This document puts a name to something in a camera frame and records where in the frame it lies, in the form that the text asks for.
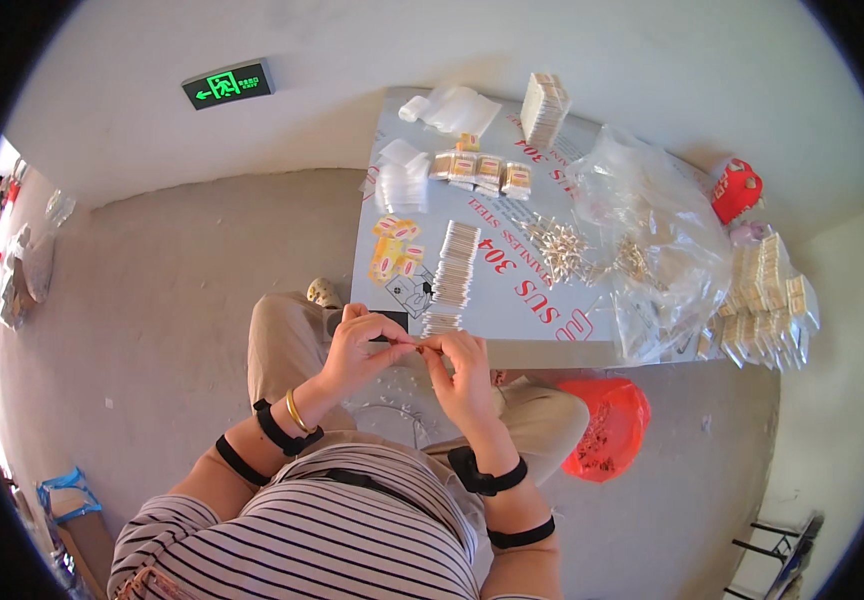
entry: gray floor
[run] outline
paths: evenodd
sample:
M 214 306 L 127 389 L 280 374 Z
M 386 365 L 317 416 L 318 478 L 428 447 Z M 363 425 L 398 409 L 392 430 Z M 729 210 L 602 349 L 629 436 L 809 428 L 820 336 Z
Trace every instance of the gray floor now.
M 19 482 L 30 490 L 78 465 L 112 534 L 174 485 L 248 415 L 257 299 L 304 291 L 318 275 L 347 299 L 362 178 L 240 176 L 73 215 L 48 301 L 20 331 L 0 327 L 0 427 Z M 37 239 L 50 194 L 32 172 L 9 227 L 30 222 Z M 560 471 L 543 486 L 558 514 L 566 597 L 721 597 L 740 556 L 729 541 L 747 534 L 764 489 L 777 377 L 722 361 L 595 375 L 638 384 L 652 422 L 618 479 L 598 485 Z M 437 407 L 422 385 L 412 403 L 430 415 Z M 486 567 L 483 556 L 477 570 Z

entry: black strap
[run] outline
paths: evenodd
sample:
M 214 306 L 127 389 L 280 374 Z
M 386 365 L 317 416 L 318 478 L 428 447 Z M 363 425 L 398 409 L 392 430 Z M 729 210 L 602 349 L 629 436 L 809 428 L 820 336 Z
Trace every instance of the black strap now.
M 420 504 L 415 502 L 412 498 L 409 498 L 403 493 L 395 491 L 394 489 L 386 486 L 385 484 L 380 484 L 379 482 L 375 481 L 364 473 L 355 473 L 354 471 L 345 470 L 344 468 L 331 468 L 325 474 L 325 477 L 328 477 L 333 481 L 338 481 L 339 483 L 348 484 L 349 486 L 369 488 L 370 490 L 375 490 L 376 492 L 381 492 L 382 494 L 389 495 L 396 500 L 401 500 L 402 502 L 405 502 L 420 513 L 425 513 L 425 515 L 430 519 L 441 522 L 438 517 L 429 512 L 428 509 L 422 507 Z
M 452 448 L 448 451 L 447 456 L 452 471 L 459 476 L 462 486 L 465 486 L 469 492 L 484 497 L 493 497 L 500 491 L 514 488 L 522 483 L 529 473 L 529 466 L 521 456 L 518 457 L 518 464 L 515 465 L 515 468 L 497 477 L 488 473 L 479 473 L 475 452 L 467 445 Z
M 506 548 L 516 548 L 518 546 L 528 546 L 536 542 L 545 540 L 548 536 L 555 533 L 555 518 L 550 516 L 549 519 L 529 531 L 523 531 L 517 534 L 503 534 L 497 531 L 486 529 L 488 539 L 492 545 L 501 550 Z
M 275 421 L 275 418 L 271 415 L 271 405 L 268 402 L 265 402 L 265 406 L 258 411 L 256 416 L 258 417 L 258 425 L 262 427 L 262 431 L 265 432 L 265 435 L 269 436 L 273 444 L 282 449 L 282 453 L 286 456 L 298 456 L 302 450 L 321 440 L 322 436 L 325 435 L 322 428 L 318 427 L 306 438 L 293 438 L 285 433 L 278 422 Z
M 266 477 L 257 472 L 257 470 L 249 466 L 248 462 L 245 462 L 245 460 L 239 456 L 239 453 L 235 451 L 232 444 L 228 443 L 225 434 L 222 434 L 222 437 L 215 442 L 215 450 L 218 450 L 219 456 L 221 456 L 225 462 L 228 462 L 228 465 L 235 470 L 235 473 L 242 475 L 248 483 L 260 488 L 261 486 L 268 485 L 271 481 L 271 477 Z

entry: wrist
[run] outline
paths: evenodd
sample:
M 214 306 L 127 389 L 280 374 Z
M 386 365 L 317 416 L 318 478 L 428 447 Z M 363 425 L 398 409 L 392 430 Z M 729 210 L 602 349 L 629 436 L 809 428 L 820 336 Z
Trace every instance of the wrist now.
M 302 422 L 311 429 L 318 427 L 318 422 L 341 401 L 339 396 L 322 385 L 321 380 L 315 377 L 295 388 L 292 391 L 292 398 Z M 278 426 L 290 437 L 304 438 L 309 435 L 292 418 L 285 398 L 272 404 L 271 414 Z
M 304 383 L 293 390 L 293 395 L 295 406 L 300 408 L 302 405 L 307 405 L 310 410 L 325 407 L 326 413 L 342 401 L 341 392 L 329 385 L 321 373 L 306 379 Z
M 471 435 L 466 434 L 465 438 L 475 453 L 480 474 L 498 477 L 518 466 L 518 450 L 511 440 L 509 429 L 500 420 L 483 423 Z

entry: hand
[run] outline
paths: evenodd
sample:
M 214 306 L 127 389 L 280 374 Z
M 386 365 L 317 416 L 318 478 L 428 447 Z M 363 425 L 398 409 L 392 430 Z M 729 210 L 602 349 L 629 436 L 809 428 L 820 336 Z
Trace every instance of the hand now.
M 391 347 L 369 354 L 368 340 L 384 335 Z M 346 304 L 342 322 L 332 337 L 332 349 L 318 383 L 336 399 L 348 398 L 378 372 L 415 350 L 415 341 L 402 326 L 364 304 Z
M 466 331 L 452 331 L 422 340 L 418 349 L 428 367 L 438 403 L 466 438 L 497 425 L 485 340 Z M 439 353 L 452 361 L 453 377 L 448 376 Z

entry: right hand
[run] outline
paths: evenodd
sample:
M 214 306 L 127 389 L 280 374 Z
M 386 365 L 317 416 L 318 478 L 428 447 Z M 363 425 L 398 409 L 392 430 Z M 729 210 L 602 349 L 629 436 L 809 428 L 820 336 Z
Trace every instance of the right hand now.
M 466 331 L 450 331 L 420 341 L 418 350 L 442 410 L 466 438 L 497 424 L 485 340 Z M 439 354 L 452 361 L 454 376 L 448 376 Z

